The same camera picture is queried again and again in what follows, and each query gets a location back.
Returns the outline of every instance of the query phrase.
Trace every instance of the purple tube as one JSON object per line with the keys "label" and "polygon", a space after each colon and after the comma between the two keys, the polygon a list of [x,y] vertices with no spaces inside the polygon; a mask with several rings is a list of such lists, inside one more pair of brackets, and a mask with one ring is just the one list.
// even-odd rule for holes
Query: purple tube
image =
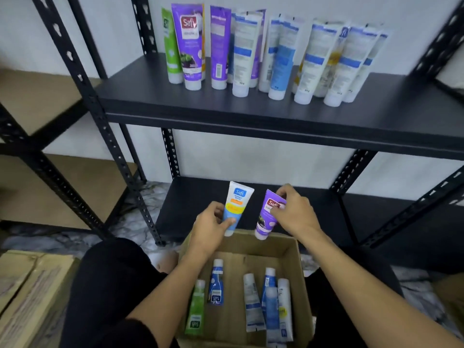
{"label": "purple tube", "polygon": [[259,58],[261,56],[261,45],[263,43],[264,17],[266,16],[266,10],[258,10],[258,12],[263,12],[263,19],[261,20],[261,29],[259,30],[258,42],[256,43],[255,60],[253,62],[252,79],[250,81],[250,87],[256,87],[256,85],[258,84]]}
{"label": "purple tube", "polygon": [[203,32],[202,4],[172,4],[177,46],[186,81],[200,81],[201,88],[201,34]]}
{"label": "purple tube", "polygon": [[276,193],[271,192],[269,189],[266,191],[263,201],[263,207],[259,213],[258,224],[256,225],[255,237],[260,240],[265,240],[270,234],[272,229],[277,223],[274,216],[271,215],[270,210],[273,207],[285,209],[287,200],[278,196]]}
{"label": "purple tube", "polygon": [[231,18],[231,9],[211,6],[211,84],[215,89],[227,86]]}

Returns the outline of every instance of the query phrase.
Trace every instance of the person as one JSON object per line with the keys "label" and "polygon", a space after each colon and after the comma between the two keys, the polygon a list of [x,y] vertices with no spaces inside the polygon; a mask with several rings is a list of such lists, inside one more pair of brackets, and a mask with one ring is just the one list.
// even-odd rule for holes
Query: person
{"label": "person", "polygon": [[[382,259],[367,250],[341,250],[321,230],[308,199],[291,185],[277,194],[287,205],[271,213],[321,266],[306,279],[317,314],[310,347],[464,347],[404,300]],[[197,216],[189,248],[169,275],[155,269],[130,240],[92,247],[72,285],[60,347],[177,347],[174,334],[195,281],[235,222],[221,222],[223,210],[213,201]]]}

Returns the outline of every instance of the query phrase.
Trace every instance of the black pants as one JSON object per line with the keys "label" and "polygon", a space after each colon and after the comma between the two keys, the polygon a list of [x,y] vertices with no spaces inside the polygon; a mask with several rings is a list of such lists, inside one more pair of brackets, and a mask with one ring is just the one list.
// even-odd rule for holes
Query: black pants
{"label": "black pants", "polygon": [[[357,263],[398,293],[390,266],[368,250],[345,249]],[[131,240],[117,238],[93,246],[74,279],[60,348],[90,347],[107,328],[124,319],[164,278]],[[306,279],[311,307],[317,311],[311,347],[331,347],[343,337],[351,347],[365,347],[356,328],[319,269]]]}

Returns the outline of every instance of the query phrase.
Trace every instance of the forearm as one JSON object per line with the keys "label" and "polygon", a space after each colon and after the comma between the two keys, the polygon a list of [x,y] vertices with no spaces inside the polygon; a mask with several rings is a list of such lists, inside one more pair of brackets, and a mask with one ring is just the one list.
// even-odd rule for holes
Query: forearm
{"label": "forearm", "polygon": [[302,240],[370,348],[463,347],[451,333],[410,306],[331,241]]}
{"label": "forearm", "polygon": [[128,315],[143,322],[159,348],[168,348],[185,314],[206,260],[187,253],[176,268]]}

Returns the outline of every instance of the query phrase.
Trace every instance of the marble floor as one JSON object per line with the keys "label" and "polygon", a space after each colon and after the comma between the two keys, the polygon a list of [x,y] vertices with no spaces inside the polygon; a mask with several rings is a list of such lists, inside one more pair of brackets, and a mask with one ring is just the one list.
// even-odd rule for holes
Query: marble floor
{"label": "marble floor", "polygon": [[[154,222],[158,218],[168,189],[169,183],[148,182],[141,192]],[[125,204],[122,206],[118,222],[110,230],[117,237],[128,238],[136,242],[142,247],[154,265],[163,257],[164,252],[171,249],[177,250],[179,247],[179,244],[168,244],[166,247],[156,246],[141,213],[130,197],[126,199]],[[2,249],[45,251],[83,257],[91,246],[100,242],[100,238],[96,235],[56,232],[53,228],[47,226],[16,225],[7,231],[10,236],[1,245]],[[301,255],[301,260],[305,276],[309,276],[319,267],[310,255]],[[431,282],[442,275],[429,273],[422,269],[408,269],[399,266],[392,266],[392,269],[400,281],[404,297],[409,304],[431,317],[435,322],[438,322],[462,340],[462,335],[454,322],[445,313],[443,304],[440,303],[432,290]]]}

